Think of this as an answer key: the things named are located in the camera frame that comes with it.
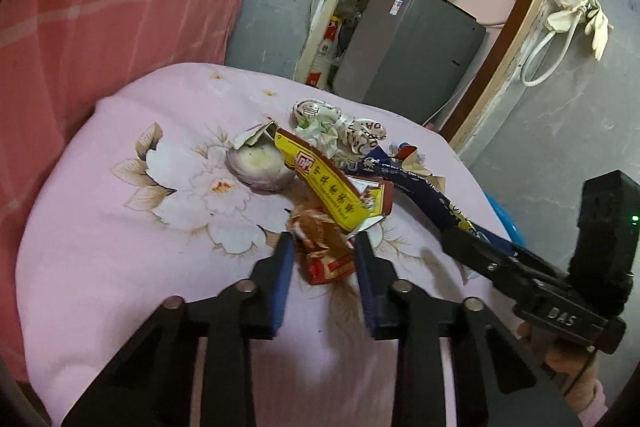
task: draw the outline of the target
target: bed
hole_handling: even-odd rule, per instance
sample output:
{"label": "bed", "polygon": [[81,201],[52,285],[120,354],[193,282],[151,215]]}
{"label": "bed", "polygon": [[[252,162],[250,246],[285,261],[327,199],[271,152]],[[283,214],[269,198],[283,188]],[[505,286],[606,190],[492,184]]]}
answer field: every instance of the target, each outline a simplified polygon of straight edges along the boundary
{"label": "bed", "polygon": [[[379,121],[385,148],[418,146],[467,217],[507,238],[438,134],[222,66],[240,3],[0,3],[0,118],[12,123],[2,126],[2,357],[16,378],[28,373],[55,425],[165,297],[216,295],[271,253],[305,189],[252,193],[223,156],[229,138],[266,118],[290,128],[299,100]],[[221,176],[232,186],[223,194],[212,190]],[[465,284],[437,231],[401,194],[370,239],[399,276],[434,296],[478,296],[514,325],[509,302],[484,279]],[[310,286],[295,272],[278,338],[252,344],[258,425],[389,425],[396,352],[367,337],[353,278]]]}

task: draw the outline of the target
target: onion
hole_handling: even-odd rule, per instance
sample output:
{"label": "onion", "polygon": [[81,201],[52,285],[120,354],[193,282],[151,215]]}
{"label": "onion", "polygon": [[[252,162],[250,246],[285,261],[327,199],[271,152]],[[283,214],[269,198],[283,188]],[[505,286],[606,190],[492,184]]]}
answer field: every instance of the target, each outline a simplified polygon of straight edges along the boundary
{"label": "onion", "polygon": [[261,139],[254,146],[227,150],[226,167],[245,185],[268,192],[283,190],[296,177],[295,172],[284,165],[275,144],[268,139]]}

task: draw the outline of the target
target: crumpled wrapper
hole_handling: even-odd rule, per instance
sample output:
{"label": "crumpled wrapper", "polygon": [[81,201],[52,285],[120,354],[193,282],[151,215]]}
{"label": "crumpled wrapper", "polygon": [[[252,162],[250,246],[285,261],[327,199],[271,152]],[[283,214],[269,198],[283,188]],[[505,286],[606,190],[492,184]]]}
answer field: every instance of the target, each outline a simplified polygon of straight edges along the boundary
{"label": "crumpled wrapper", "polygon": [[430,182],[434,187],[444,194],[445,179],[442,176],[434,176],[430,170],[424,168],[418,151],[415,150],[402,162],[401,168],[405,171],[413,172]]}
{"label": "crumpled wrapper", "polygon": [[338,225],[320,209],[319,203],[307,201],[296,206],[287,221],[287,230],[305,249],[310,284],[332,283],[355,272],[353,251]]}
{"label": "crumpled wrapper", "polygon": [[[379,122],[369,118],[354,118],[339,107],[322,100],[306,98],[296,102],[292,114],[298,122],[294,134],[320,150],[327,158],[340,161],[343,156],[367,155],[386,139],[386,130]],[[338,140],[350,149],[345,154]]]}

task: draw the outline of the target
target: hanging glove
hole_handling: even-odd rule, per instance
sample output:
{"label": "hanging glove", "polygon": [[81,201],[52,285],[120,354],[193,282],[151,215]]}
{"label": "hanging glove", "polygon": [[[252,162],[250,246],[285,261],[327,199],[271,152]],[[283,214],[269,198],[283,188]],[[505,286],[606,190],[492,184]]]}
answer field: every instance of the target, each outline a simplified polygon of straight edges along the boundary
{"label": "hanging glove", "polygon": [[609,19],[602,11],[602,6],[598,0],[579,0],[573,6],[562,6],[564,10],[552,13],[546,20],[546,28],[555,33],[567,33],[574,24],[575,18],[579,17],[578,24],[587,22],[584,29],[585,35],[593,33],[593,43],[591,45],[596,60],[602,58],[604,48],[609,40],[609,29],[613,26],[609,24]]}
{"label": "hanging glove", "polygon": [[552,13],[546,19],[546,29],[556,33],[567,33],[569,29],[571,29],[576,17],[580,17],[578,24],[583,24],[586,21],[586,6],[590,1],[591,0],[578,0],[574,5],[563,5],[564,10]]}
{"label": "hanging glove", "polygon": [[613,26],[609,24],[609,19],[604,15],[602,6],[598,0],[590,0],[590,2],[594,8],[587,13],[587,20],[589,22],[584,28],[584,34],[591,35],[593,33],[591,47],[596,60],[600,61],[604,53],[604,48],[609,41],[609,29],[613,29]]}

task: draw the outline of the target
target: wooden door frame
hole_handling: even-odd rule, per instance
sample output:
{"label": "wooden door frame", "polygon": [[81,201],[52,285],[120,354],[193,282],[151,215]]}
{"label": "wooden door frame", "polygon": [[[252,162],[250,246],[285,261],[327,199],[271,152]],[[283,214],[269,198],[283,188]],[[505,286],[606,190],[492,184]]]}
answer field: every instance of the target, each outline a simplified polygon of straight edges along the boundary
{"label": "wooden door frame", "polygon": [[519,49],[519,46],[514,49],[514,44],[524,41],[525,35],[522,35],[521,29],[529,31],[538,12],[536,9],[532,14],[532,8],[541,2],[542,0],[516,0],[513,4],[507,22],[476,77],[440,131],[453,149],[457,149],[471,133],[490,100],[507,81],[509,75],[506,71]]}

